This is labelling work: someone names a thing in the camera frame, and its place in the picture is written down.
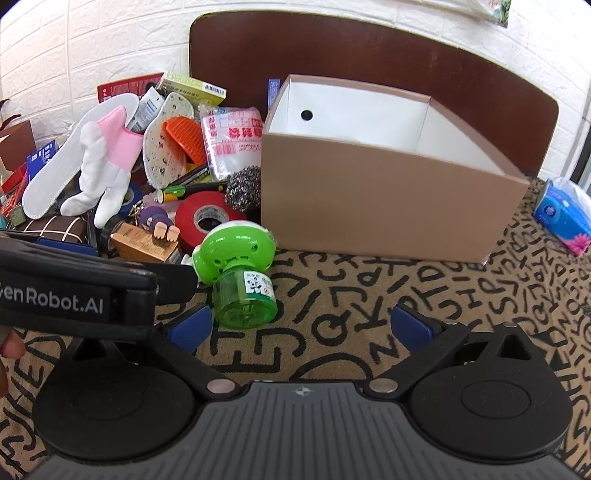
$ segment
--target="metal screw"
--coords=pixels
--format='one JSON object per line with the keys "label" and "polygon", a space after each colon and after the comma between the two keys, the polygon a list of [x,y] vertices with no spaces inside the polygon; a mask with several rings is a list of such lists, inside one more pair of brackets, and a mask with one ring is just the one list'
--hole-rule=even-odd
{"label": "metal screw", "polygon": [[233,392],[236,384],[228,378],[217,378],[207,383],[207,389],[216,395],[224,395]]}
{"label": "metal screw", "polygon": [[369,382],[369,387],[376,393],[392,393],[398,388],[398,384],[390,378],[374,378]]}

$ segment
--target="white brick wall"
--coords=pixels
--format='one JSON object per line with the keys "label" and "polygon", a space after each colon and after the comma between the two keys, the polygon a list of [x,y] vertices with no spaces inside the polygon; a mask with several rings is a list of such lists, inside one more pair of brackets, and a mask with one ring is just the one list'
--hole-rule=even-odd
{"label": "white brick wall", "polygon": [[11,98],[4,115],[30,118],[42,144],[96,103],[98,83],[164,69],[187,74],[191,23],[229,9],[359,18],[473,51],[558,100],[541,175],[566,174],[578,159],[589,130],[583,118],[591,120],[591,8],[583,0],[513,0],[506,30],[397,0],[21,0],[0,21],[0,91]]}

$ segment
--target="pink flower print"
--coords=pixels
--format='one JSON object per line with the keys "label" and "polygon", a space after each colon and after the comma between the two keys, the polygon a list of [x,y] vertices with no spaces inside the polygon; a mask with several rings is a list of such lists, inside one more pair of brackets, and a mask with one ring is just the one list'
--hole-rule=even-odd
{"label": "pink flower print", "polygon": [[571,240],[561,238],[563,243],[578,257],[583,255],[591,245],[591,238],[585,233],[578,233]]}

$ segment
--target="dark brown headboard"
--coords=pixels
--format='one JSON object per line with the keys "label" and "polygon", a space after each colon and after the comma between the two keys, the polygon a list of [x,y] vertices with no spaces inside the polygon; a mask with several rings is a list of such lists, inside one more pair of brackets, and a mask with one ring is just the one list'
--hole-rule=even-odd
{"label": "dark brown headboard", "polygon": [[470,123],[521,171],[537,174],[558,104],[477,55],[436,40],[324,15],[224,12],[195,20],[191,76],[228,90],[227,106],[267,114],[268,79],[290,73],[377,83],[430,95]]}

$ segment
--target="red tape roll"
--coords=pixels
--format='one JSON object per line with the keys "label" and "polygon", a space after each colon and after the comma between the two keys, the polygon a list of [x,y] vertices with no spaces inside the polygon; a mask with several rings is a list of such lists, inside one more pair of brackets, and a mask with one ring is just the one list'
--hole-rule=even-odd
{"label": "red tape roll", "polygon": [[230,220],[246,220],[243,213],[237,212],[224,202],[225,194],[220,192],[198,192],[184,199],[178,206],[174,224],[181,230],[181,246],[189,255],[201,245],[209,231],[199,226],[199,222],[212,218],[220,223]]}

